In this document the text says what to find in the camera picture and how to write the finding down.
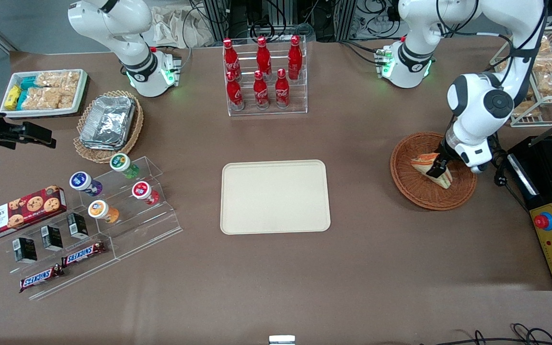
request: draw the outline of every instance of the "walkers cookie box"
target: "walkers cookie box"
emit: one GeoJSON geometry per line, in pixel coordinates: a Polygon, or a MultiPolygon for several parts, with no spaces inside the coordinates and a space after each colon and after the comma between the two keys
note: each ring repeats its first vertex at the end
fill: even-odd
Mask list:
{"type": "Polygon", "coordinates": [[[63,189],[52,185],[0,206],[0,237],[65,212],[63,189]]]}

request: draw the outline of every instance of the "bottle cap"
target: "bottle cap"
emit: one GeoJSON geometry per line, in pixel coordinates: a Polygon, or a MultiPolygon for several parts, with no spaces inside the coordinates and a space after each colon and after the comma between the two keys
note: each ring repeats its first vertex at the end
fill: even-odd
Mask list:
{"type": "Polygon", "coordinates": [[[103,200],[95,200],[88,206],[88,214],[92,218],[101,219],[108,214],[110,206],[103,200]]]}
{"type": "Polygon", "coordinates": [[[110,159],[110,168],[114,171],[122,172],[129,169],[129,166],[131,166],[131,160],[124,153],[117,153],[110,159]]]}
{"type": "Polygon", "coordinates": [[[69,185],[75,190],[85,190],[91,185],[92,178],[84,171],[79,171],[69,179],[69,185]]]}
{"type": "Polygon", "coordinates": [[[152,191],[150,185],[144,181],[134,184],[133,188],[131,188],[131,194],[140,200],[148,198],[152,191]]]}

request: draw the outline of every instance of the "white tray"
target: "white tray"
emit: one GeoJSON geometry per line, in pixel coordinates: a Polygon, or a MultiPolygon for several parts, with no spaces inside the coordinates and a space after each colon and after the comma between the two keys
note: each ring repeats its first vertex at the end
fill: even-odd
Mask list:
{"type": "Polygon", "coordinates": [[[78,108],[82,102],[82,96],[84,95],[85,85],[86,85],[87,74],[83,69],[53,69],[53,70],[36,70],[33,72],[16,72],[13,73],[8,82],[6,88],[6,93],[4,98],[1,101],[0,112],[6,114],[6,118],[37,118],[37,117],[50,117],[50,116],[62,116],[67,114],[73,114],[78,111],[78,108]],[[40,72],[65,72],[71,70],[73,72],[80,73],[80,79],[78,80],[78,87],[76,88],[76,94],[74,95],[74,102],[72,103],[71,108],[61,108],[61,109],[44,109],[44,110],[35,110],[35,111],[9,111],[4,107],[4,102],[6,101],[7,95],[12,89],[14,84],[20,85],[20,82],[25,77],[37,77],[40,72]]]}
{"type": "Polygon", "coordinates": [[[330,224],[322,161],[230,163],[223,168],[225,234],[325,231],[330,224]]]}

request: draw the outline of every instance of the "table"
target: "table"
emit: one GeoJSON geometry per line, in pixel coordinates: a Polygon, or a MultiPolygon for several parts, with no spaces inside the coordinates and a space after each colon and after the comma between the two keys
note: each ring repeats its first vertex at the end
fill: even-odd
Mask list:
{"type": "MultiPolygon", "coordinates": [[[[552,281],[530,219],[492,172],[451,212],[416,207],[390,176],[397,142],[443,131],[450,83],[482,70],[500,44],[444,39],[431,74],[402,90],[344,46],[314,43],[309,113],[276,120],[229,118],[221,50],[194,50],[180,87],[140,98],[145,125],[131,153],[162,168],[184,231],[38,302],[18,295],[0,258],[0,345],[265,344],[270,334],[300,345],[431,344],[477,328],[512,336],[511,322],[552,332],[552,281]],[[328,231],[221,233],[225,164],[304,159],[327,166],[328,231]]],[[[133,91],[112,53],[11,60],[12,70],[83,68],[88,100],[133,91]]],[[[57,149],[0,148],[0,204],[109,169],[75,153],[77,118],[35,122],[53,130],[57,149]]],[[[530,133],[505,127],[500,138],[510,147],[530,133]]]]}

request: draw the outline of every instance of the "coca-cola bottle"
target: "coca-cola bottle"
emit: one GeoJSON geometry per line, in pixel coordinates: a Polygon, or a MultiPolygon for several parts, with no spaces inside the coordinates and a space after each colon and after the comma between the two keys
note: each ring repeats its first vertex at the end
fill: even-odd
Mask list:
{"type": "Polygon", "coordinates": [[[240,61],[237,57],[236,50],[231,43],[229,38],[223,40],[223,46],[225,47],[224,59],[225,59],[225,68],[227,72],[233,72],[236,77],[236,81],[242,80],[242,71],[240,70],[240,61]]]}
{"type": "Polygon", "coordinates": [[[267,98],[267,84],[263,80],[263,73],[260,70],[254,72],[254,100],[259,109],[267,109],[270,106],[270,100],[267,98]]]}
{"type": "Polygon", "coordinates": [[[289,49],[289,79],[296,81],[302,69],[302,50],[299,48],[299,36],[291,37],[291,48],[289,49]]]}
{"type": "Polygon", "coordinates": [[[287,72],[281,68],[277,72],[278,80],[276,80],[276,105],[280,109],[289,107],[289,81],[287,81],[287,72]]]}
{"type": "Polygon", "coordinates": [[[272,78],[272,57],[270,51],[267,50],[267,39],[259,36],[257,39],[259,49],[257,50],[257,66],[263,73],[263,79],[270,80],[272,78]]]}
{"type": "Polygon", "coordinates": [[[242,90],[236,81],[234,72],[227,72],[227,96],[231,101],[231,109],[233,111],[241,111],[244,109],[244,100],[242,99],[242,90]]]}

